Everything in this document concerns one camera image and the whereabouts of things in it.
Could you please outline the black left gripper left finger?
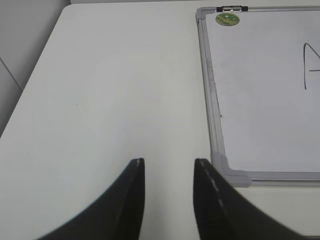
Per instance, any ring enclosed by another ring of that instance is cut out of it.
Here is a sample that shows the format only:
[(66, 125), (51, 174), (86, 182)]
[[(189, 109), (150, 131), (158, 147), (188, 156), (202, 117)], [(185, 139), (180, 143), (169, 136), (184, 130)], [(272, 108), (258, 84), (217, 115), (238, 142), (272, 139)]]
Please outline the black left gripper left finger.
[(137, 240), (145, 207), (145, 161), (132, 159), (113, 184), (43, 240)]

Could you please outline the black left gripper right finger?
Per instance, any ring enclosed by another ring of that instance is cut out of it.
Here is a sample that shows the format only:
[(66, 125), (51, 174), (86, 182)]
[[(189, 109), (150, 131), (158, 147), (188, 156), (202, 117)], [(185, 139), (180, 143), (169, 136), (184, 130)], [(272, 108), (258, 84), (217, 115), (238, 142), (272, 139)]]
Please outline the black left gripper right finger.
[(202, 240), (304, 240), (239, 194), (205, 158), (194, 162), (194, 214)]

